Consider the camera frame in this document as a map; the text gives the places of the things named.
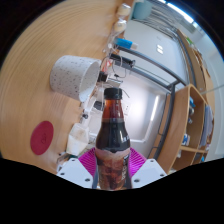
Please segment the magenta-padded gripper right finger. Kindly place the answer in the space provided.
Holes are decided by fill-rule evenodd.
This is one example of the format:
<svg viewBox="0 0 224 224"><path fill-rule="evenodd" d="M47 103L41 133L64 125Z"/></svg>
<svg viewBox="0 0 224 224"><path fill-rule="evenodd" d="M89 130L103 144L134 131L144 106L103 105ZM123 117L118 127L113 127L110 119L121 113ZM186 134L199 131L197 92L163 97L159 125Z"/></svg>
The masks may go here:
<svg viewBox="0 0 224 224"><path fill-rule="evenodd" d="M130 149L128 161L128 187L141 188L166 176L155 159L146 159L135 149Z"/></svg>

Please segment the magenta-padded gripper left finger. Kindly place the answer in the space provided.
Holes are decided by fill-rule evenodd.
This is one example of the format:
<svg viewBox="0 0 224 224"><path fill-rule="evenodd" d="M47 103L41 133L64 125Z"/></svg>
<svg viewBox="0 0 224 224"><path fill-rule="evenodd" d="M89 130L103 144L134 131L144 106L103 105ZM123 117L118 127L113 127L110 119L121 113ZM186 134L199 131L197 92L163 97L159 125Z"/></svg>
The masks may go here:
<svg viewBox="0 0 224 224"><path fill-rule="evenodd" d="M79 158L70 158L60 167L57 175L83 188L96 189L98 171L95 149L88 150Z"/></svg>

